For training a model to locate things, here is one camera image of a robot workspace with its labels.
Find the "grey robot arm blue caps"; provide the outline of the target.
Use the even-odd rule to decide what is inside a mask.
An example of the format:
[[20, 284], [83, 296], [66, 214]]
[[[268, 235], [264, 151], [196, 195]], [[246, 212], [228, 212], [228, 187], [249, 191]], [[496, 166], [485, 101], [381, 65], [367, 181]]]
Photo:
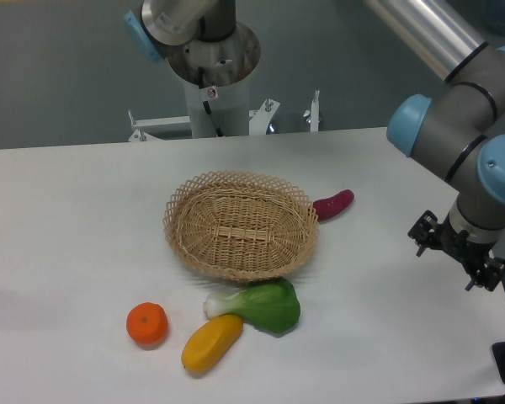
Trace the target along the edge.
[[[505, 134], [486, 130], [505, 113], [505, 47], [494, 49], [444, 1], [372, 1], [370, 8], [449, 86], [432, 100], [405, 100], [388, 141], [456, 189], [447, 217], [424, 213], [409, 231], [420, 251], [458, 261], [470, 285], [494, 290], [505, 259], [492, 248], [505, 230]], [[124, 16], [137, 49], [167, 60], [182, 81], [195, 137], [262, 135], [274, 106], [250, 114], [247, 79], [256, 35], [232, 1], [145, 1]]]

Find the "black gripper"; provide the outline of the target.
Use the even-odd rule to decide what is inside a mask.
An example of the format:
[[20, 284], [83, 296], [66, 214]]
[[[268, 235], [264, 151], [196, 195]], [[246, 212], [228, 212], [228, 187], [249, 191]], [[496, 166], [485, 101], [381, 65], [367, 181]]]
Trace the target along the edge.
[[495, 232], [474, 227], [462, 216], [447, 215], [439, 225], [436, 215], [425, 210], [407, 235], [417, 246], [417, 257], [440, 248], [458, 261], [470, 276], [466, 291], [473, 287], [494, 291], [505, 274], [505, 259], [490, 255]]

